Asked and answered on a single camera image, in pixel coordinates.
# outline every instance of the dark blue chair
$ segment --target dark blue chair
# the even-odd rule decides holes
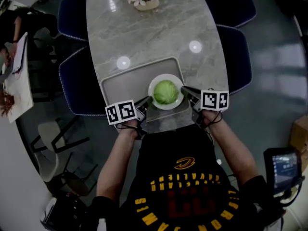
[[[68,107],[79,116],[106,116],[89,47],[84,47],[59,66],[59,77]]]
[[[58,31],[69,38],[88,41],[87,0],[62,0],[58,14]]]
[[[257,15],[252,0],[206,0],[216,24],[241,27]]]
[[[228,73],[229,92],[234,94],[252,81],[252,68],[245,35],[238,29],[217,25]]]

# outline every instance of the monitor screen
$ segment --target monitor screen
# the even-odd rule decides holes
[[[295,153],[272,156],[274,166],[274,188],[291,185],[297,177],[297,156]]]

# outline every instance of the cabbage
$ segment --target cabbage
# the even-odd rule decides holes
[[[170,80],[162,80],[154,88],[154,98],[159,104],[174,103],[178,95],[177,86]]]

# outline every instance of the oval table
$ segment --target oval table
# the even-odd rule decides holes
[[[175,57],[185,85],[228,90],[228,77],[218,31],[205,0],[160,0],[152,11],[137,11],[127,0],[87,0],[90,50],[98,82],[120,73],[117,59],[127,56],[130,68]],[[199,53],[190,50],[198,41]],[[193,124],[192,111],[155,120],[148,132]]]

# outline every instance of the floor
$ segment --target floor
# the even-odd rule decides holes
[[[51,0],[38,9],[56,15],[59,1]],[[257,17],[241,28],[250,50],[253,81],[231,97],[224,118],[252,152],[260,174],[266,176],[263,152],[271,147],[285,147],[292,122],[307,114],[307,63],[294,21],[281,13],[274,0],[254,2]],[[52,102],[36,103],[20,119],[28,142],[37,136],[39,123],[57,117],[62,117],[64,123],[73,118],[62,94]],[[82,117],[72,131],[72,140],[73,137],[90,137],[89,142],[72,149],[74,156],[69,168],[77,168],[77,174],[82,176],[98,164],[88,182],[91,186],[110,153],[117,132],[103,117]],[[139,147],[140,142],[136,143],[131,156],[121,202],[134,178]],[[231,174],[218,146],[216,155],[227,174]],[[90,204],[94,195],[95,191],[82,200]]]

